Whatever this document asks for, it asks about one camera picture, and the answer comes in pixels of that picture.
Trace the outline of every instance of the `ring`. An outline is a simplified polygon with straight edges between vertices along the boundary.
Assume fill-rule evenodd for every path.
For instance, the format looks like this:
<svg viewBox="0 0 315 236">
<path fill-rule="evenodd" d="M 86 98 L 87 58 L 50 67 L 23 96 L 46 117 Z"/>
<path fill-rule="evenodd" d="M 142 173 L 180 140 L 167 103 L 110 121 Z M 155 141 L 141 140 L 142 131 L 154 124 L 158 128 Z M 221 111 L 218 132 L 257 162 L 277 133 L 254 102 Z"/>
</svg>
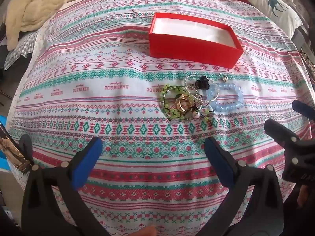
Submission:
<svg viewBox="0 0 315 236">
<path fill-rule="evenodd" d="M 176 99 L 176 107 L 178 110 L 181 110 L 183 112 L 187 112 L 193 105 L 191 103 L 191 101 L 188 99 L 190 98 L 190 96 L 185 96 L 184 94 L 182 94 L 180 97 L 178 97 Z M 189 103 L 189 108 L 188 110 L 185 110 L 183 107 L 182 107 L 182 101 L 185 100 Z"/>
</svg>

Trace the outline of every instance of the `bed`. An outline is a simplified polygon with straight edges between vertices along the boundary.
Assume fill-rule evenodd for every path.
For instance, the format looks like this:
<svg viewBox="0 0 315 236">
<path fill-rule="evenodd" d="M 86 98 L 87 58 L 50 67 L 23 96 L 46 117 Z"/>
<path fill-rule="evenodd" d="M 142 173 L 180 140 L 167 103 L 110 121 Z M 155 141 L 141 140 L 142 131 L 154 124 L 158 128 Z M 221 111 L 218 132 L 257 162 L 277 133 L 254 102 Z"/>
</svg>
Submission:
<svg viewBox="0 0 315 236">
<path fill-rule="evenodd" d="M 228 24 L 244 53 L 233 67 L 149 56 L 148 31 L 157 11 Z M 214 113 L 210 121 L 173 124 L 161 111 L 162 86 L 187 75 L 219 74 L 240 85 L 244 107 Z M 235 97 L 220 96 L 219 102 Z M 30 135 L 34 159 L 58 166 L 93 136 L 103 153 L 80 189 L 91 212 L 112 234 L 155 224 L 159 235 L 195 235 L 224 199 L 224 188 L 204 151 L 213 136 L 235 159 L 277 172 L 283 200 L 284 151 L 264 132 L 273 118 L 311 139 L 314 125 L 292 110 L 295 99 L 314 106 L 301 57 L 287 35 L 254 7 L 236 0 L 78 0 L 63 6 L 39 29 L 30 65 L 8 115 L 18 140 Z M 27 175 L 11 165 L 22 187 Z M 58 189 L 59 206 L 67 208 Z M 234 223 L 244 213 L 252 187 Z"/>
</svg>

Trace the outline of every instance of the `finger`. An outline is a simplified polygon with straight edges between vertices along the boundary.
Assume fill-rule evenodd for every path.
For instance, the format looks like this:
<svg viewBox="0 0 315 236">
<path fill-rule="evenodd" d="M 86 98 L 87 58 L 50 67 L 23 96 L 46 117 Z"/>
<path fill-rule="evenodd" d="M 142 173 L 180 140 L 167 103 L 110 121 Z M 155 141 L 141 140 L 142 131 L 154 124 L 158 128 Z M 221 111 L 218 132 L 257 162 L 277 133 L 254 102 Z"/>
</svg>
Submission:
<svg viewBox="0 0 315 236">
<path fill-rule="evenodd" d="M 306 185 L 302 185 L 300 189 L 300 194 L 297 198 L 297 204 L 299 205 L 299 207 L 303 207 L 307 199 L 308 199 L 308 187 Z"/>
<path fill-rule="evenodd" d="M 157 231 L 155 229 L 155 225 L 150 225 L 141 229 L 138 232 L 129 234 L 128 236 L 156 236 L 156 235 L 157 235 Z"/>
</svg>

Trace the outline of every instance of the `deer print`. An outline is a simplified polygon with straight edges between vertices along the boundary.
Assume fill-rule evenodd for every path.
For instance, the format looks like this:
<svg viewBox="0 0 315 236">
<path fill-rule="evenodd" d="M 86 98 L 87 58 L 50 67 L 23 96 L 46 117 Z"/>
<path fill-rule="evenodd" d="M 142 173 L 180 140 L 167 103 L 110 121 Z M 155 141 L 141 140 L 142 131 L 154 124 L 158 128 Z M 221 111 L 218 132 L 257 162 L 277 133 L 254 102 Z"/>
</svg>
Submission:
<svg viewBox="0 0 315 236">
<path fill-rule="evenodd" d="M 279 9 L 277 8 L 277 5 L 279 5 L 284 11 L 286 11 L 285 8 L 288 8 L 288 7 L 284 6 L 283 4 L 279 3 L 278 0 L 268 0 L 268 4 L 269 4 L 269 6 L 270 6 L 271 9 L 272 9 L 273 14 L 274 14 L 277 18 L 278 18 L 278 16 L 275 14 L 274 9 L 276 9 L 277 11 L 283 12 L 283 11 L 281 11 L 281 10 L 279 10 Z"/>
</svg>

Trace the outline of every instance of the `screw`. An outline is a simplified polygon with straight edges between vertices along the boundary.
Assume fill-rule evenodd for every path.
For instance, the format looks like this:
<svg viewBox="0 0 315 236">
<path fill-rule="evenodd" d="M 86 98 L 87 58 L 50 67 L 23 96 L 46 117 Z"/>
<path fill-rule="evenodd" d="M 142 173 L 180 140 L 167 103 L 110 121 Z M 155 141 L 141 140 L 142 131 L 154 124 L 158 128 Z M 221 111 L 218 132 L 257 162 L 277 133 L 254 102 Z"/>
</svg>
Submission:
<svg viewBox="0 0 315 236">
<path fill-rule="evenodd" d="M 292 163 L 293 163 L 294 165 L 297 165 L 298 162 L 299 162 L 299 160 L 298 160 L 296 157 L 294 157 L 294 158 L 292 159 Z"/>
<path fill-rule="evenodd" d="M 270 171 L 273 171 L 273 166 L 270 165 L 270 164 L 268 164 L 268 165 L 267 165 L 267 169 L 269 169 Z"/>
<path fill-rule="evenodd" d="M 238 163 L 238 165 L 240 165 L 241 167 L 245 167 L 245 166 L 246 166 L 246 162 L 243 161 L 243 160 L 239 160 L 237 163 Z"/>
<path fill-rule="evenodd" d="M 60 164 L 60 166 L 63 167 L 63 168 L 68 167 L 68 165 L 69 165 L 69 162 L 67 162 L 67 161 L 63 161 L 63 162 L 61 162 L 61 164 Z"/>
<path fill-rule="evenodd" d="M 33 170 L 33 171 L 36 171 L 36 170 L 38 170 L 38 169 L 39 169 L 39 166 L 38 166 L 37 164 L 33 165 L 33 167 L 32 167 L 32 170 Z"/>
</svg>

